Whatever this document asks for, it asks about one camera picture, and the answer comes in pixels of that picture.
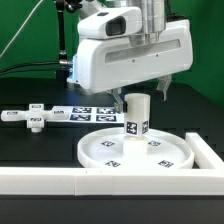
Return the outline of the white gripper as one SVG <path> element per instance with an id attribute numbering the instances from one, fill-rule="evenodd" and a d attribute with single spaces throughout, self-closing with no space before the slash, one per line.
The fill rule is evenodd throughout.
<path id="1" fill-rule="evenodd" d="M 168 22 L 155 44 L 132 47 L 128 37 L 84 39 L 77 51 L 77 78 L 91 93 L 111 90 L 117 113 L 127 112 L 120 87 L 158 78 L 160 100 L 167 100 L 171 74 L 188 70 L 193 62 L 188 20 Z"/>

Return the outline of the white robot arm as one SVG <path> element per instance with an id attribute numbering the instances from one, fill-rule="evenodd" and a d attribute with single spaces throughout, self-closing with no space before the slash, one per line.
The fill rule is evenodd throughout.
<path id="1" fill-rule="evenodd" d="M 165 100 L 172 75 L 193 62 L 189 20 L 165 13 L 165 0 L 84 0 L 77 25 L 79 45 L 68 82 L 90 93 L 114 96 L 119 113 L 127 110 L 120 89 L 158 79 Z"/>

